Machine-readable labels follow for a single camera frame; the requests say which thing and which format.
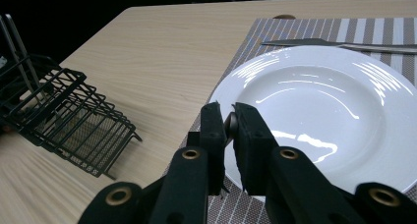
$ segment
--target light wood tabletop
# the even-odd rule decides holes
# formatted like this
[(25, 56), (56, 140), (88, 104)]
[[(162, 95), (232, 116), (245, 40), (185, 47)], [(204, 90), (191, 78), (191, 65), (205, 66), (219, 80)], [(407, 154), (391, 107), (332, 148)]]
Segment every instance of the light wood tabletop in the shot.
[[(85, 73), (143, 139), (132, 140), (109, 173), (141, 187), (162, 176), (253, 21), (278, 15), (417, 17), (417, 3), (273, 0), (127, 9), (61, 63)], [(112, 183), (18, 134), (0, 137), (0, 223), (77, 223)]]

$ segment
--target table knife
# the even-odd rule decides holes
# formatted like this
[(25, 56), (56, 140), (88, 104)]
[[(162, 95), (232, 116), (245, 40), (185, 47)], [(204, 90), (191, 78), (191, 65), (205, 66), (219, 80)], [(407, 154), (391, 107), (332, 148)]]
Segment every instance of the table knife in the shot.
[(348, 42), (326, 41), (320, 38), (282, 39), (262, 42), (261, 45), (298, 46), (298, 45), (324, 45), (341, 47), (351, 50), (371, 51), (381, 53), (417, 54), (417, 44), (387, 45), (387, 44), (359, 44)]

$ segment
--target wooden table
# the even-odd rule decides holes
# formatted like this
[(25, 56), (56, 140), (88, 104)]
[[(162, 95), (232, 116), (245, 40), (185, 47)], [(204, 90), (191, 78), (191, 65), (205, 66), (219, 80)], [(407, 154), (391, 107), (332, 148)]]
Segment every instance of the wooden table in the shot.
[[(133, 124), (110, 173), (158, 179), (256, 18), (416, 17), (416, 0), (274, 0), (130, 8), (61, 66), (84, 72)], [(104, 187), (18, 134), (0, 137), (0, 223), (77, 223)]]

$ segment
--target dark background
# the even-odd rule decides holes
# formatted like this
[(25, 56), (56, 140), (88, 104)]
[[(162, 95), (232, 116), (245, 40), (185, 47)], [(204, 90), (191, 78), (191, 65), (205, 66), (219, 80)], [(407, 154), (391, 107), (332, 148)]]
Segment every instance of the dark background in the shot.
[(0, 14), (12, 15), (29, 53), (60, 63), (129, 7), (228, 1), (244, 0), (0, 0)]

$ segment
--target black wire rack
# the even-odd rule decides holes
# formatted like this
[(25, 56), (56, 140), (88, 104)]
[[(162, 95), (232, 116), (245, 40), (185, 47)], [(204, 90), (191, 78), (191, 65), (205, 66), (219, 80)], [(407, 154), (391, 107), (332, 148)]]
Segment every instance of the black wire rack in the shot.
[(141, 140), (136, 127), (85, 83), (85, 74), (29, 55), (6, 18), (14, 39), (1, 17), (0, 25), (13, 61), (0, 68), (0, 123), (95, 177), (115, 179), (109, 169), (132, 138)]

